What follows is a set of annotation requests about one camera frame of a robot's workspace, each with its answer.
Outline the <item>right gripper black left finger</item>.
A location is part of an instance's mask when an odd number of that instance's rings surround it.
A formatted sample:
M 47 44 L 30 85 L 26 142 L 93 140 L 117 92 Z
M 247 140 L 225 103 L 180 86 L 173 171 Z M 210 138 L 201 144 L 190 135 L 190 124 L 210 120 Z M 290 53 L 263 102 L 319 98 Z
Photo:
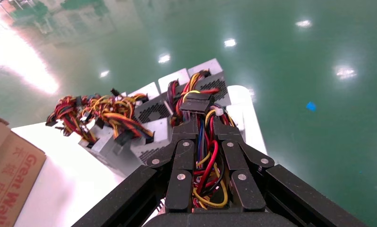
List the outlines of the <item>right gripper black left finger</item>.
M 165 196 L 166 211 L 191 211 L 198 136 L 197 116 L 191 114 L 172 129 L 171 142 L 147 160 L 157 171 L 155 184 Z

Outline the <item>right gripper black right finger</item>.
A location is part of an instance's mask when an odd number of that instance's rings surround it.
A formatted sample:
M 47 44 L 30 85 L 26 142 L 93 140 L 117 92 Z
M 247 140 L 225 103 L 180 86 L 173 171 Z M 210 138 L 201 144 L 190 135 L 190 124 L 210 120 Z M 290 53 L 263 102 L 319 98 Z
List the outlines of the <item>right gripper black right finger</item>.
M 273 167 L 275 161 L 268 155 L 248 145 L 239 129 L 213 120 L 213 133 L 222 146 L 227 165 L 232 205 L 241 211 L 265 211 L 266 201 L 257 185 L 263 184 L 263 172 Z

